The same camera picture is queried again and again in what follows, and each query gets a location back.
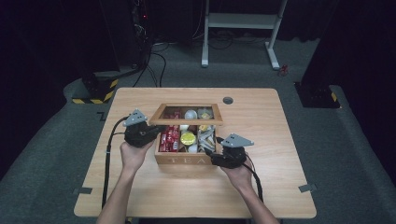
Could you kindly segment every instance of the person's right hand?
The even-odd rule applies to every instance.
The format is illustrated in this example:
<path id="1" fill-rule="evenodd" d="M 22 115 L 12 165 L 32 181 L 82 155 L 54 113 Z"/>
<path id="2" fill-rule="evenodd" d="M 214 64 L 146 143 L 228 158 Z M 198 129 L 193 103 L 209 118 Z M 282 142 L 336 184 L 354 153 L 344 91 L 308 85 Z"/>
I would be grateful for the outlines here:
<path id="1" fill-rule="evenodd" d="M 245 161 L 245 164 L 251 168 L 251 162 Z M 251 184 L 252 173 L 243 165 L 234 169 L 220 167 L 222 171 L 228 176 L 233 187 L 237 190 L 253 188 Z"/>

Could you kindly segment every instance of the snack package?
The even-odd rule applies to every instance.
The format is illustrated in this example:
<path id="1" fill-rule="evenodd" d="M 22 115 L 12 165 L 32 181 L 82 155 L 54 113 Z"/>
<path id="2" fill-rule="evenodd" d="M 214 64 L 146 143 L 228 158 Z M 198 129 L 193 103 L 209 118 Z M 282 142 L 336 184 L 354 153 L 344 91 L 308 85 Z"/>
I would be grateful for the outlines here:
<path id="1" fill-rule="evenodd" d="M 179 119 L 180 111 L 175 111 L 173 115 L 169 115 L 171 119 Z M 161 133 L 160 152 L 177 152 L 179 138 L 179 126 L 169 125 L 165 131 Z"/>
<path id="2" fill-rule="evenodd" d="M 213 119 L 213 110 L 211 108 L 199 108 L 198 119 Z"/>
<path id="3" fill-rule="evenodd" d="M 215 151 L 215 125 L 201 125 L 198 131 L 198 151 L 205 152 L 205 148 Z"/>

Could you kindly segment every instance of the wooden crate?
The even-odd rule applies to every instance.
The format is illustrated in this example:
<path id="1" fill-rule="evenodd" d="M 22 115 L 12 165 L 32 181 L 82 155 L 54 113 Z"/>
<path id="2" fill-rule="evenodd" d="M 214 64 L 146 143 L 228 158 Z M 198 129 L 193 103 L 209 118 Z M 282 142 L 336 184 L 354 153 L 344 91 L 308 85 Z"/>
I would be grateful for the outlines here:
<path id="1" fill-rule="evenodd" d="M 212 111 L 212 118 L 211 119 L 186 119 L 184 118 L 185 113 L 188 110 L 195 110 L 206 108 Z M 180 112 L 179 119 L 169 119 L 167 115 L 173 114 L 175 111 Z M 150 125 L 190 125 L 198 127 L 200 125 L 214 125 L 214 140 L 216 143 L 216 130 L 222 125 L 223 121 L 221 118 L 221 114 L 219 112 L 219 108 L 217 105 L 213 104 L 191 104 L 191 105 L 177 105 L 177 104 L 162 104 L 154 113 L 152 118 L 148 121 Z M 162 134 L 160 133 L 157 137 L 157 141 L 155 143 L 155 160 L 158 164 L 190 164 L 190 165 L 212 165 L 210 157 L 208 157 L 204 152 L 197 152 L 197 153 L 190 153 L 190 152 L 161 152 L 160 151 L 160 144 L 162 141 Z M 215 153 L 219 153 L 219 146 L 218 143 L 215 144 Z"/>

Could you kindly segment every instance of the round hole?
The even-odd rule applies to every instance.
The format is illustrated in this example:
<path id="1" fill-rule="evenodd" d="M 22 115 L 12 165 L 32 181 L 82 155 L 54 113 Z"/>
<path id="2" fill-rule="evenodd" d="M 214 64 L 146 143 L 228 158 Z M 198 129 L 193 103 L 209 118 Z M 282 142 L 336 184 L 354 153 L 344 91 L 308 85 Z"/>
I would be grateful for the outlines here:
<path id="1" fill-rule="evenodd" d="M 230 105 L 230 104 L 233 103 L 233 98 L 231 98 L 229 96 L 226 96 L 226 97 L 223 98 L 223 103 L 226 104 L 226 105 Z"/>

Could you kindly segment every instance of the wooden table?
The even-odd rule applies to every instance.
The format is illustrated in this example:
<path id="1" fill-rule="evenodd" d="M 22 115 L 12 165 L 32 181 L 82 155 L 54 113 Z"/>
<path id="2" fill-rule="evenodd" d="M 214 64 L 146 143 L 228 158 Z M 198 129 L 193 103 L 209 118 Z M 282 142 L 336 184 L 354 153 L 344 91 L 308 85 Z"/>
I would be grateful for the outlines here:
<path id="1" fill-rule="evenodd" d="M 233 103 L 223 103 L 224 97 Z M 311 218 L 316 208 L 309 191 L 301 193 L 306 185 L 304 171 L 290 129 L 273 89 L 210 89 L 210 88 L 120 88 L 109 110 L 105 127 L 92 157 L 83 188 L 91 194 L 78 196 L 75 214 L 97 217 L 105 173 L 106 145 L 115 123 L 136 108 L 148 119 L 162 103 L 218 104 L 223 125 L 218 136 L 237 133 L 254 141 L 246 147 L 262 181 L 265 204 L 278 218 Z M 117 132 L 124 132 L 119 125 Z M 113 190 L 121 169 L 119 146 L 123 134 L 112 142 L 108 194 Z M 226 217 L 250 218 L 251 215 L 230 184 L 227 176 L 212 165 L 158 165 L 154 147 L 138 171 L 127 215 L 130 217 Z"/>

